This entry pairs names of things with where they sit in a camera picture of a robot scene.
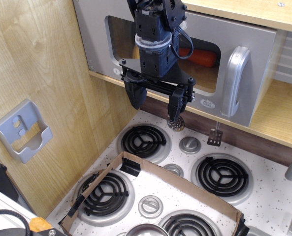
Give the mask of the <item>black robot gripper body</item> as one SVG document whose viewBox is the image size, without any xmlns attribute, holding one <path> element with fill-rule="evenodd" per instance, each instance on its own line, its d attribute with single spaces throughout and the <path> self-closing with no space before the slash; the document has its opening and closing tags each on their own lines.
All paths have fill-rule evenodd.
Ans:
<svg viewBox="0 0 292 236">
<path fill-rule="evenodd" d="M 150 51 L 140 48 L 140 59 L 121 59 L 122 80 L 128 77 L 135 82 L 142 82 L 145 88 L 172 95 L 176 88 L 185 90 L 186 102 L 195 100 L 195 79 L 182 71 L 178 65 L 176 51 L 172 46 Z"/>
</svg>

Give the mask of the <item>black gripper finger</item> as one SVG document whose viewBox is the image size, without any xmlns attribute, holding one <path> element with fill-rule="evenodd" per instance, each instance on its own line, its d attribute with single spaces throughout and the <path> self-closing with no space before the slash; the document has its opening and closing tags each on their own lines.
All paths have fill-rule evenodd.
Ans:
<svg viewBox="0 0 292 236">
<path fill-rule="evenodd" d="M 142 82 L 132 81 L 128 77 L 124 77 L 124 84 L 131 105 L 138 110 L 145 102 L 147 95 L 146 88 Z"/>
<path fill-rule="evenodd" d="M 176 88 L 169 96 L 168 115 L 169 121 L 176 122 L 186 106 L 185 90 Z"/>
</svg>

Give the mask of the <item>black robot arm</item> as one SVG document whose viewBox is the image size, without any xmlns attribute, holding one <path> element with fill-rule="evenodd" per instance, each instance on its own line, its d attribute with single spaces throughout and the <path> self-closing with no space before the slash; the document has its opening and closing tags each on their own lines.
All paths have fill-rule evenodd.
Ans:
<svg viewBox="0 0 292 236">
<path fill-rule="evenodd" d="M 178 60 L 188 59 L 194 51 L 191 47 L 187 55 L 179 55 L 179 36 L 192 42 L 180 26 L 187 18 L 187 7 L 180 0 L 129 0 L 128 5 L 136 25 L 139 58 L 121 59 L 119 64 L 131 105 L 139 109 L 148 89 L 168 95 L 169 120 L 177 122 L 195 98 L 196 80 L 178 65 Z"/>
</svg>

